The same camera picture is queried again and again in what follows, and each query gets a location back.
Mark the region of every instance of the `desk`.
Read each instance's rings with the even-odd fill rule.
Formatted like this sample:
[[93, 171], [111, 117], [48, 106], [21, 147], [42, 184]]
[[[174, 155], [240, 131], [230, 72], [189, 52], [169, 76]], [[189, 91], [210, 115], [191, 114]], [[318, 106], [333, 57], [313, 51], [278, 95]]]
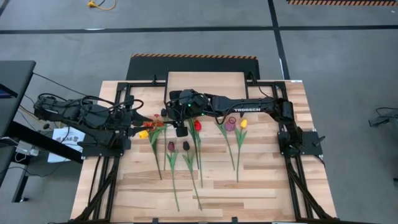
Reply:
[[[28, 142], [57, 155], [82, 163], [80, 152], [13, 121], [32, 78], [35, 65], [36, 62], [34, 61], [0, 61], [0, 84], [17, 93], [15, 98], [0, 99], [0, 137], [16, 138], [16, 140]], [[14, 153], [14, 147], [0, 149], [0, 186], [7, 174], [11, 161], [15, 162]], [[20, 164], [27, 166], [29, 160], [30, 156], [20, 161]], [[13, 202], [21, 201], [27, 179], [28, 175], [24, 170], [12, 199]]]
[[[113, 101], [117, 81], [105, 81], [99, 97]], [[304, 130], [313, 129], [312, 117], [302, 82], [285, 81], [289, 100], [294, 104], [295, 119]], [[244, 77], [239, 72], [223, 75], [215, 72], [170, 72], [167, 92], [193, 88], [202, 93], [225, 95], [230, 98], [245, 98]], [[271, 89], [262, 87], [263, 92], [272, 96]], [[164, 87], [134, 87], [131, 94], [144, 101], [138, 111], [153, 118], [163, 106]], [[248, 87], [250, 98], [264, 97], [258, 87]], [[239, 114], [232, 114], [239, 119]], [[241, 149], [239, 183], [232, 169], [224, 137], [213, 118], [202, 116], [200, 137], [202, 140], [203, 188], [200, 187], [199, 171], [194, 164], [194, 177], [203, 211], [193, 191], [192, 181], [181, 154], [178, 156], [175, 185], [180, 205], [177, 211], [170, 167], [162, 170], [159, 180], [157, 166], [148, 139], [132, 138], [131, 149], [122, 156], [114, 196], [111, 222], [230, 222], [238, 217], [239, 222], [294, 221], [294, 211], [284, 158], [280, 155], [277, 132], [278, 124], [265, 113], [246, 113], [248, 133]], [[236, 163], [238, 147], [234, 133], [228, 134]], [[169, 128], [167, 142], [174, 141], [182, 151], [182, 143], [191, 137], [176, 138]], [[164, 139], [158, 138], [159, 165], [163, 168]], [[324, 166], [313, 156], [302, 156], [303, 168], [309, 191], [317, 202], [331, 216], [335, 216], [328, 180]], [[84, 160], [76, 192], [71, 218], [78, 216], [88, 203], [92, 176], [97, 158]], [[98, 186], [98, 175], [94, 192]], [[302, 216], [305, 216], [303, 199], [298, 190]], [[100, 218], [104, 217], [107, 195], [104, 195]]]

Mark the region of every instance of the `wooden table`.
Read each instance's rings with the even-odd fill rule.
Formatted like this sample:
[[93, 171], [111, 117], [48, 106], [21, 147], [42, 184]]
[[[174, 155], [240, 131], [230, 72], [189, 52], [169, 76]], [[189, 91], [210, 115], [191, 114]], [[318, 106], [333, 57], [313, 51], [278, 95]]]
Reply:
[[[99, 97], [113, 101], [118, 81], [105, 81]], [[289, 100], [294, 104], [295, 119], [303, 130], [313, 129], [312, 117], [302, 82], [285, 81]], [[195, 73], [170, 72], [167, 91], [193, 88], [200, 93], [224, 95], [229, 98], [245, 98], [242, 73]], [[263, 92], [272, 96], [271, 88], [262, 87]], [[258, 87], [249, 87], [250, 98], [264, 97]], [[164, 107], [164, 87], [134, 87], [131, 91], [137, 99], [144, 101], [139, 113], [153, 118]], [[239, 114], [232, 114], [239, 122]], [[200, 137], [202, 141], [203, 188], [200, 174], [194, 164], [194, 177], [203, 211], [198, 208], [190, 173], [178, 155], [175, 168], [180, 212], [177, 211], [170, 166], [164, 167], [164, 138], [158, 138], [159, 165], [163, 180], [159, 179], [154, 153], [148, 139], [132, 138], [131, 149], [121, 158], [118, 181], [111, 216], [112, 222], [230, 222], [238, 217], [240, 222], [294, 221], [287, 171], [284, 158], [277, 143], [277, 123], [265, 113], [246, 113], [247, 136], [241, 149], [239, 183], [232, 168], [231, 158], [224, 137], [216, 127], [214, 118], [202, 116]], [[228, 139], [236, 165], [238, 146], [235, 133]], [[176, 148], [183, 152], [182, 143], [190, 136], [176, 138], [172, 127], [167, 131], [167, 142], [174, 141]], [[86, 159], [81, 170], [71, 218], [79, 215], [86, 207], [88, 193], [97, 158]], [[302, 156], [303, 168], [309, 191], [325, 209], [335, 216], [328, 180], [324, 166], [314, 156]], [[98, 186], [98, 170], [94, 192]], [[305, 216], [302, 194], [298, 191], [302, 216]], [[104, 195], [101, 217], [104, 217]]]

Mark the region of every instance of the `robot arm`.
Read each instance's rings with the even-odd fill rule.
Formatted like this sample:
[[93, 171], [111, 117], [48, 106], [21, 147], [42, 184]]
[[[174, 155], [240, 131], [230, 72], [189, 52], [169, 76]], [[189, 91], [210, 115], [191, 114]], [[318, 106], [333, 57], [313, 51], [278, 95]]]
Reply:
[[142, 126], [144, 121], [152, 121], [139, 113], [137, 108], [131, 109], [135, 100], [128, 96], [120, 105], [105, 108], [94, 105], [92, 100], [102, 100], [93, 96], [86, 96], [79, 100], [64, 100], [55, 95], [41, 94], [34, 105], [36, 117], [46, 121], [60, 121], [85, 134], [91, 136], [95, 142], [90, 143], [104, 148], [112, 148], [115, 144], [129, 149], [129, 136], [134, 136], [147, 127]]
[[171, 91], [166, 110], [169, 118], [174, 120], [173, 125], [177, 128], [178, 137], [188, 134], [183, 121], [189, 118], [202, 115], [214, 118], [223, 117], [221, 122], [216, 119], [216, 122], [220, 124], [231, 113], [265, 112], [286, 127], [290, 146], [297, 149], [303, 148], [302, 130], [295, 123], [293, 104], [282, 98], [232, 100], [225, 96], [198, 93], [195, 90]]

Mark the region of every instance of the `white paper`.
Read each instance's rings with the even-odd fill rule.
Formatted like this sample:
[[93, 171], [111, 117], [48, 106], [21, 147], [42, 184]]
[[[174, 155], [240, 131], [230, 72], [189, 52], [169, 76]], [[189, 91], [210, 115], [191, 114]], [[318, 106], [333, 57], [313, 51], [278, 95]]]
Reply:
[[[68, 128], [55, 128], [52, 134], [52, 139], [61, 142], [62, 139], [65, 138], [65, 136], [68, 133]], [[67, 136], [67, 138], [65, 138], [65, 140], [62, 142], [62, 144], [81, 152], [81, 150], [83, 149], [82, 147], [78, 146], [77, 143], [80, 141], [83, 141], [83, 139], [85, 138], [85, 133], [76, 130], [74, 128], [70, 128], [69, 130], [69, 134]], [[50, 153], [49, 154], [49, 159], [47, 160], [47, 162], [66, 162], [69, 161], [69, 159], [66, 159], [64, 157], [55, 155]]]

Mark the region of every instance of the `gray floor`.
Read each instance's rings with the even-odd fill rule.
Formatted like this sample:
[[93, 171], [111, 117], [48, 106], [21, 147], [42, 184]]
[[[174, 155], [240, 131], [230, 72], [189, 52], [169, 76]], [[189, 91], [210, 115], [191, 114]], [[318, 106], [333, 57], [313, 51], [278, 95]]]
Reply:
[[[396, 7], [274, 2], [280, 26], [398, 24]], [[78, 0], [10, 0], [0, 17], [0, 30], [271, 25], [267, 1], [261, 0], [118, 0], [109, 12], [88, 9], [85, 4]], [[290, 76], [304, 81], [315, 126], [326, 135], [322, 146], [338, 216], [395, 223], [398, 189], [392, 178], [398, 177], [398, 140], [390, 125], [370, 128], [368, 119], [376, 115], [377, 107], [398, 106], [398, 31], [281, 34]], [[0, 49], [0, 60], [35, 60], [37, 73], [91, 95], [99, 93], [103, 80], [123, 79], [134, 53], [255, 55], [263, 79], [282, 78], [273, 31], [0, 35]], [[78, 97], [34, 77], [27, 95], [36, 97], [43, 91]], [[29, 100], [22, 104], [32, 107]], [[27, 125], [19, 114], [16, 120]], [[45, 164], [44, 154], [30, 170], [47, 174], [54, 168]], [[1, 224], [69, 218], [79, 165], [69, 162], [54, 175], [30, 178], [25, 196], [31, 201], [12, 204], [10, 192], [20, 173], [10, 170], [0, 189]]]

